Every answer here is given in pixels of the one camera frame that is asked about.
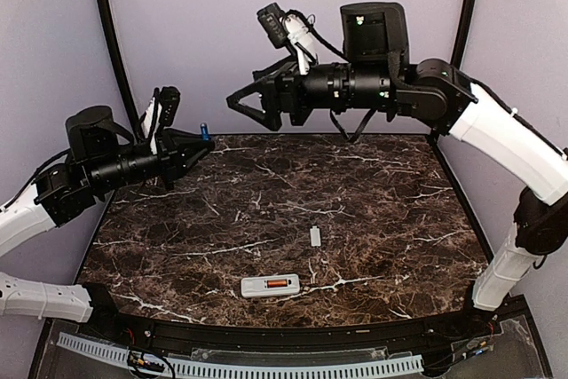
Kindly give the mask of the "white battery cover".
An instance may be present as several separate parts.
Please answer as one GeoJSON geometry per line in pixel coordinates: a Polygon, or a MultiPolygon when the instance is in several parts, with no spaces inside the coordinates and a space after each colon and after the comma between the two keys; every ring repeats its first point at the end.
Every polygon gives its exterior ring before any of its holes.
{"type": "Polygon", "coordinates": [[[312,247],[320,247],[321,246],[321,236],[320,236],[320,229],[314,225],[310,229],[310,243],[312,247]]]}

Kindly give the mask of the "blue battery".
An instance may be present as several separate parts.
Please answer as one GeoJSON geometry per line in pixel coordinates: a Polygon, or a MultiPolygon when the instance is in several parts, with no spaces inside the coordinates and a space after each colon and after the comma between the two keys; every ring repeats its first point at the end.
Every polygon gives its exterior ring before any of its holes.
{"type": "Polygon", "coordinates": [[[208,125],[205,122],[202,122],[200,128],[201,128],[201,138],[203,140],[210,140],[208,125]]]}

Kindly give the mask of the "white remote control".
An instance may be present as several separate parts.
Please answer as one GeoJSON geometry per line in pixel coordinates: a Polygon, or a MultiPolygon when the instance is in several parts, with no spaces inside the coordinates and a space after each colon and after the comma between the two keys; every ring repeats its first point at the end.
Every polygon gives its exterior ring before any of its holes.
{"type": "Polygon", "coordinates": [[[241,295],[245,298],[292,296],[300,292],[300,280],[297,274],[275,276],[247,277],[241,280],[241,295]],[[287,279],[286,288],[268,288],[266,281],[272,279],[287,279]]]}

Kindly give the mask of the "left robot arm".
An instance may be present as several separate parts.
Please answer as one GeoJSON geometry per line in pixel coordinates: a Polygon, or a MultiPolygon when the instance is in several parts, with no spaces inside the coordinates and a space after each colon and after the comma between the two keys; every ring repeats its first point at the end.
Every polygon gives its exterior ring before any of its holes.
{"type": "MultiPolygon", "coordinates": [[[[66,131],[69,148],[43,163],[2,206],[2,254],[69,223],[124,186],[159,178],[172,189],[215,147],[209,138],[163,124],[153,124],[150,135],[137,143],[114,121],[109,106],[88,107],[69,117],[66,131]]],[[[1,313],[90,322],[106,340],[125,332],[113,298],[98,283],[57,285],[2,273],[1,313]]]]}

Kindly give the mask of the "orange battery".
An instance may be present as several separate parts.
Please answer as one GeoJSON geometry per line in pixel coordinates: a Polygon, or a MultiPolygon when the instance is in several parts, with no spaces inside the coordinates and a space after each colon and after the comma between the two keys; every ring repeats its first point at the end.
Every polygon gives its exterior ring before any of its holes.
{"type": "Polygon", "coordinates": [[[286,288],[289,286],[287,279],[272,279],[266,281],[266,287],[268,288],[286,288]]]}

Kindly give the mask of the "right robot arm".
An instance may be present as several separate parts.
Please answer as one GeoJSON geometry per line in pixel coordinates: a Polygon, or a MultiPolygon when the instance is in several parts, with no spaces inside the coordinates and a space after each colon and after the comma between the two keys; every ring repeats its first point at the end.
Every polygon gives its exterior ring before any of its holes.
{"type": "Polygon", "coordinates": [[[340,9],[343,46],[337,62],[322,64],[314,49],[321,35],[297,10],[269,4],[257,13],[285,59],[253,74],[227,105],[266,129],[279,130],[287,114],[295,126],[312,111],[337,116],[350,109],[388,120],[407,116],[475,147],[524,184],[509,234],[475,280],[469,305],[453,330],[471,338],[538,259],[567,238],[567,153],[551,143],[488,86],[442,59],[409,60],[406,16],[394,2],[347,4],[340,9]]]}

